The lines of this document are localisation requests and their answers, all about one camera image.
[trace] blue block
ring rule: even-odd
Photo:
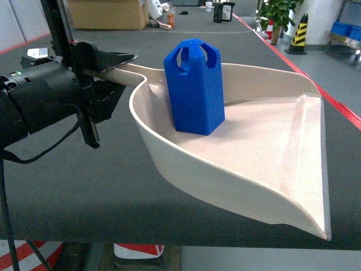
[[[177,131],[207,136],[224,122],[221,54],[217,48],[199,39],[182,41],[164,59],[164,70]]]

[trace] potted plant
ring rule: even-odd
[[[302,4],[304,0],[263,0],[263,5],[259,10],[258,16],[266,17],[274,21],[272,44],[276,44],[281,28],[287,32],[288,24],[295,26],[294,21],[289,17],[289,11],[295,12],[297,3]],[[263,27],[266,28],[268,21],[263,21]]]

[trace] yellow and black cone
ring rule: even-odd
[[[307,32],[307,23],[309,21],[309,15],[304,14],[300,24],[297,28],[297,31],[294,35],[293,41],[288,49],[286,49],[287,54],[291,55],[307,55],[305,52],[306,45],[306,32]]]

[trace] red stripe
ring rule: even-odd
[[[10,47],[10,48],[8,48],[8,49],[2,50],[2,51],[0,51],[0,55],[5,54],[5,53],[7,53],[7,52],[9,52],[9,51],[11,51],[11,50],[14,50],[14,49],[23,47],[23,46],[26,45],[26,44],[29,44],[29,43],[31,43],[31,42],[33,42],[33,41],[39,40],[39,39],[41,39],[41,38],[44,38],[44,37],[46,37],[46,36],[48,36],[48,35],[50,35],[50,33],[41,35],[40,37],[33,38],[33,39],[28,40],[28,41],[25,41],[25,42],[23,42],[23,43],[21,43],[21,44],[18,44],[18,45],[15,45],[15,46],[13,46],[13,47]]]
[[[50,264],[51,268],[55,267],[56,261],[58,260],[61,250],[63,249],[63,245],[57,248],[53,254],[51,254],[46,260]],[[47,271],[44,265],[39,264],[37,267],[33,268],[31,271]]]
[[[39,248],[43,244],[45,244],[45,242],[36,242],[36,247]],[[16,253],[17,253],[17,259],[21,261],[24,260],[26,257],[30,256],[33,253],[33,250],[31,247],[29,247],[27,243],[25,243],[16,249]],[[0,270],[9,268],[10,266],[12,266],[10,253],[0,257]]]
[[[59,248],[56,249],[56,251],[54,251],[53,254],[51,254],[51,255],[47,258],[47,262],[50,264],[50,266],[51,266],[52,268],[55,267],[55,264],[56,264],[56,262],[57,262],[57,260],[58,260],[58,258],[59,258],[59,256],[60,256],[60,254],[61,254],[61,251],[63,250],[63,246],[64,246],[64,245],[62,244]]]
[[[251,27],[246,24],[241,18],[239,18],[237,15],[233,14],[235,18],[238,19],[242,24],[244,24],[247,28],[251,29]],[[293,64],[288,58],[286,58],[280,51],[278,51],[276,48],[274,48],[272,45],[270,45],[267,41],[265,41],[257,32],[255,32],[256,35],[276,54],[281,58],[283,61],[286,62],[287,65],[289,65],[295,72],[300,73],[302,75],[307,76],[310,80],[312,78],[308,76],[307,73],[302,71],[300,68],[298,68],[295,64]],[[341,114],[343,114],[351,123],[353,123],[357,128],[361,130],[361,118],[356,115],[351,109],[346,107],[344,104],[339,103],[336,101],[331,95],[329,95],[323,88],[321,88],[320,85],[318,85],[314,80],[312,82],[316,85],[319,93],[321,96],[326,99],[334,108],[336,108]]]
[[[120,247],[125,247],[128,250],[144,252],[151,255],[158,255],[157,248],[154,244],[117,244]]]

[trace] black cable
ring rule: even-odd
[[[54,148],[56,148],[59,144],[61,144],[67,137],[69,137],[72,133],[74,133],[81,125],[82,121],[83,121],[83,114],[80,110],[79,107],[72,105],[72,104],[63,104],[63,107],[68,107],[69,109],[74,110],[74,113],[77,114],[78,117],[78,121],[75,123],[75,125],[73,126],[72,129],[70,129],[65,136],[63,136],[57,143],[55,143],[54,145],[52,145],[50,148],[48,148],[47,150],[44,150],[42,153],[40,153],[39,155],[28,159],[28,160],[21,160],[19,157],[17,157],[15,154],[9,152],[9,151],[5,151],[2,150],[0,151],[0,159],[5,159],[5,160],[9,160],[9,161],[13,161],[19,164],[30,164],[36,160],[38,160],[39,158],[43,157],[44,155],[46,155],[49,151],[53,150]]]
[[[4,175],[4,160],[0,159],[0,200],[1,210],[3,215],[4,227],[6,230],[7,243],[9,245],[12,268],[14,271],[20,271],[19,261],[17,259],[16,247],[14,242],[14,235],[12,233],[10,215],[7,206],[6,192],[5,192],[5,175]]]
[[[27,244],[32,248],[40,262],[45,266],[46,270],[52,271],[50,264],[45,260],[44,256],[40,253],[39,249],[35,246],[33,241],[27,241]]]

